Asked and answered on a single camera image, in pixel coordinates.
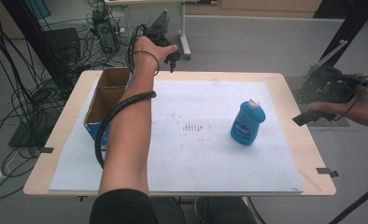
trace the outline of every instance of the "table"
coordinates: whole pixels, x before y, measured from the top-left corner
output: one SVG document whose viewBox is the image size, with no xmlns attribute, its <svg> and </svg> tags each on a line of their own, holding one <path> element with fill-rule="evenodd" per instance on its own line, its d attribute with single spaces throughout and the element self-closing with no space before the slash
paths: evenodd
<svg viewBox="0 0 368 224">
<path fill-rule="evenodd" d="M 53 178 L 64 143 L 71 133 L 78 113 L 92 84 L 102 71 L 85 71 L 80 76 L 70 99 L 59 117 L 46 147 L 53 147 L 52 153 L 42 153 L 24 186 L 24 192 L 29 195 L 67 195 L 95 196 L 97 192 L 88 191 L 51 191 L 50 181 Z M 284 77 L 271 73 L 220 73 L 220 72 L 179 72 L 173 74 L 162 71 L 157 80 L 227 80 L 265 82 L 271 95 L 283 133 L 286 136 L 291 155 L 297 166 L 304 192 L 300 195 L 334 195 L 335 186 L 329 175 L 320 175 L 316 168 L 324 168 L 315 142 L 306 126 L 298 127 L 291 119 L 300 113 L 291 95 Z"/>
<path fill-rule="evenodd" d="M 179 37 L 181 41 L 181 47 L 183 48 L 184 56 L 187 58 L 191 58 L 191 50 L 187 41 L 187 36 L 185 34 L 185 11 L 186 11 L 186 3 L 185 0 L 105 0 L 106 5 L 108 6 L 122 6 L 123 13 L 125 14 L 126 26 L 129 32 L 129 35 L 132 34 L 132 26 L 130 23 L 130 12 L 128 5 L 131 4 L 152 4 L 152 3 L 171 3 L 178 2 L 181 4 L 181 27 L 179 30 Z"/>
</svg>

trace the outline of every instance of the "floor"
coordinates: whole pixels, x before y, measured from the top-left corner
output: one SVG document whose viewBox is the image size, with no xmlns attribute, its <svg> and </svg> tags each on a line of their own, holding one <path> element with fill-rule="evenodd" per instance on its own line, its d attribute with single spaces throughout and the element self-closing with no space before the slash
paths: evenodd
<svg viewBox="0 0 368 224">
<path fill-rule="evenodd" d="M 261 19 L 242 17 L 187 18 L 187 37 L 191 60 L 181 60 L 177 70 L 280 73 L 300 77 L 327 48 L 341 20 Z M 176 35 L 171 35 L 177 43 Z M 15 44 L 23 54 L 26 46 Z M 42 65 L 35 59 L 35 67 Z M 363 71 L 368 74 L 368 24 L 347 49 L 338 64 L 344 73 Z M 23 83 L 30 83 L 21 68 Z M 0 119 L 11 111 L 12 88 L 0 66 Z M 12 147 L 7 145 L 20 121 L 8 119 L 0 132 L 0 167 Z M 327 167 L 337 171 L 333 179 L 337 193 L 328 197 L 253 197 L 255 207 L 266 223 L 328 223 L 368 190 L 368 128 L 348 121 L 349 127 L 310 127 L 312 136 Z M 13 169 L 21 162 L 16 157 Z M 35 163 L 30 160 L 19 173 Z M 8 178 L 0 196 L 19 189 L 29 173 Z M 0 199 L 0 223 L 86 223 L 94 198 L 80 201 L 76 197 L 35 197 L 21 190 Z M 187 222 L 196 222 L 193 205 L 184 204 Z M 342 223 L 368 224 L 368 201 Z"/>
</svg>

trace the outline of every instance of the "sleeve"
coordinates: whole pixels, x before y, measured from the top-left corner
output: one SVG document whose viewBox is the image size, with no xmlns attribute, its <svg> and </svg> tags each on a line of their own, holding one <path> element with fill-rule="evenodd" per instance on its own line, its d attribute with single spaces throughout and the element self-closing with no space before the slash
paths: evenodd
<svg viewBox="0 0 368 224">
<path fill-rule="evenodd" d="M 149 196 L 134 189 L 116 189 L 93 203 L 90 223 L 158 223 Z"/>
</svg>

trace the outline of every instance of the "cardboard box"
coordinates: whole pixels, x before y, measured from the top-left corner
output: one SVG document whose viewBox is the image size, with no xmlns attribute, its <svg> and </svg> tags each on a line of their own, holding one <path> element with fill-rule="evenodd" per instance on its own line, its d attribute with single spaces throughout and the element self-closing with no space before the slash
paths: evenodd
<svg viewBox="0 0 368 224">
<path fill-rule="evenodd" d="M 84 126 L 93 140 L 102 120 L 118 104 L 121 96 L 125 93 L 129 77 L 129 68 L 107 68 L 100 76 L 84 119 Z M 106 149 L 108 130 L 109 125 L 102 138 L 102 149 Z"/>
</svg>

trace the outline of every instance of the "wrist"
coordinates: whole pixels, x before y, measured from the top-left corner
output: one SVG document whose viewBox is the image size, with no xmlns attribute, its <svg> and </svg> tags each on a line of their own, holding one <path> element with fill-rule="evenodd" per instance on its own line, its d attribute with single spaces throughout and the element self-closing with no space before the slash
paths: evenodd
<svg viewBox="0 0 368 224">
<path fill-rule="evenodd" d="M 149 71 L 159 72 L 159 61 L 152 53 L 138 50 L 134 52 L 134 68 L 145 68 Z"/>
</svg>

